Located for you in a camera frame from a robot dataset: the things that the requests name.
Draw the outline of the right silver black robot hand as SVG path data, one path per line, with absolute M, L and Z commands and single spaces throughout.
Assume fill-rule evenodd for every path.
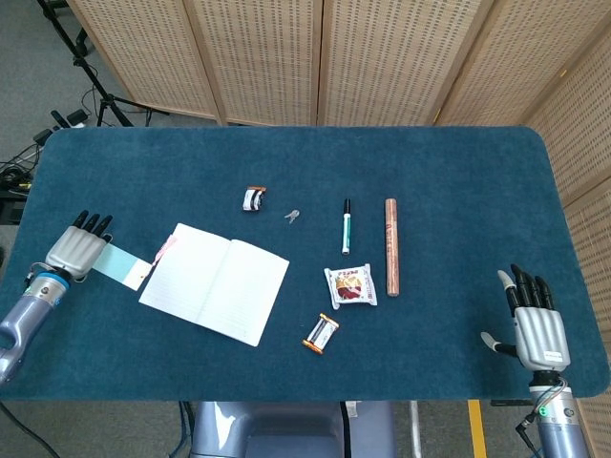
M 571 363 L 565 327 L 556 310 L 550 287 L 513 264 L 497 276 L 509 305 L 516 342 L 502 343 L 482 331 L 480 338 L 493 352 L 520 361 L 532 372 L 563 372 Z

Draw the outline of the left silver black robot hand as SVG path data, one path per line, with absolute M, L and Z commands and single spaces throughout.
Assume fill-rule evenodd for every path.
M 112 240 L 106 232 L 112 220 L 112 215 L 102 218 L 83 210 L 55 242 L 45 263 L 67 272 L 74 280 L 84 279 Z

